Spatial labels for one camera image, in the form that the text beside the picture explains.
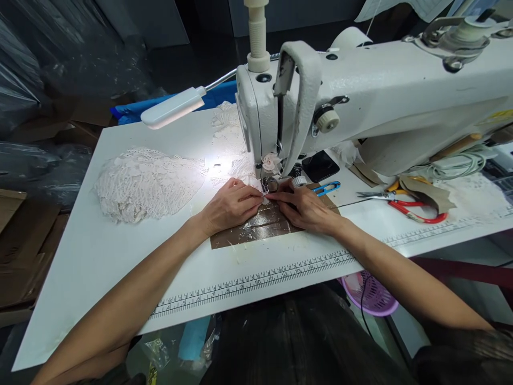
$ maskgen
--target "black phone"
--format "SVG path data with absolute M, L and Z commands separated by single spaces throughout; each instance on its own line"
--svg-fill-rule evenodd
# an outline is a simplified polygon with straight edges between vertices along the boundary
M 314 183 L 318 183 L 340 171 L 340 167 L 325 151 L 303 159 L 303 170 Z

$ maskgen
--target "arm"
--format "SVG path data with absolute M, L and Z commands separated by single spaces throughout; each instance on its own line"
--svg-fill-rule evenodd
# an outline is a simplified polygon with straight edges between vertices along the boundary
M 258 190 L 230 179 L 198 215 L 144 258 L 79 321 L 32 384 L 67 385 L 98 378 L 123 362 L 131 339 L 186 258 L 213 234 L 255 215 L 262 201 Z
M 411 313 L 448 328 L 493 329 L 440 281 L 348 219 L 328 210 L 308 188 L 266 197 L 278 201 L 280 210 L 293 225 L 334 237 Z

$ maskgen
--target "hand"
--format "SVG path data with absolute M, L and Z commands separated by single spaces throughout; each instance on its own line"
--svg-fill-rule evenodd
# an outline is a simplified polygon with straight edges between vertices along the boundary
M 260 191 L 240 179 L 231 178 L 199 213 L 204 233 L 210 237 L 243 224 L 256 215 L 262 202 Z
M 278 192 L 266 198 L 277 201 L 280 211 L 297 227 L 334 236 L 344 218 L 329 210 L 308 187 L 294 189 L 292 178 L 280 185 Z

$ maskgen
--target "white table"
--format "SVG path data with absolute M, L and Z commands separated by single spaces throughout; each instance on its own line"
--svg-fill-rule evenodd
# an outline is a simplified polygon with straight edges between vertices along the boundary
M 211 183 L 206 181 L 190 204 L 173 216 L 158 221 L 147 219 L 136 225 L 117 225 L 102 215 L 93 190 L 104 163 L 135 145 L 170 156 L 206 157 L 206 164 L 212 166 L 215 160 L 211 145 L 212 117 L 213 111 L 206 110 L 156 131 L 142 123 L 103 130 L 13 370 L 45 362 L 103 295 L 177 231 L 191 213 L 201 210 L 214 194 Z M 333 180 L 342 184 L 341 189 L 330 194 L 338 206 L 346 205 L 340 208 L 340 213 L 378 239 L 391 242 L 406 257 L 513 227 L 513 209 L 508 209 L 492 224 L 463 223 L 450 228 L 439 225 L 426 235 L 428 225 L 407 219 L 381 201 L 350 204 L 358 201 L 356 191 L 368 191 L 369 187 L 348 170 L 342 169 L 329 179 Z M 406 233 L 409 242 L 402 244 Z M 141 333 L 362 269 L 343 253 L 333 239 L 307 232 L 216 250 L 211 250 L 207 241 L 184 263 L 159 307 L 162 312 L 152 317 Z M 260 280 L 269 283 L 257 284 Z M 230 294 L 226 294 L 226 287 L 231 288 Z

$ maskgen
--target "pink basket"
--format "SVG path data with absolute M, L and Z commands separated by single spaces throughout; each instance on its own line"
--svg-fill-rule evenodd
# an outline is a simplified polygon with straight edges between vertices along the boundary
M 356 289 L 349 287 L 346 283 L 346 278 L 352 276 L 352 279 L 357 279 L 359 287 Z M 360 302 L 362 300 L 362 290 L 365 281 L 365 293 L 363 293 L 363 311 L 373 315 L 374 317 L 386 317 L 396 311 L 399 306 L 399 302 L 392 297 L 385 287 L 379 283 L 367 270 L 361 271 L 360 273 L 354 273 L 347 276 L 338 278 L 338 281 L 344 286 L 347 295 L 350 300 L 361 309 Z

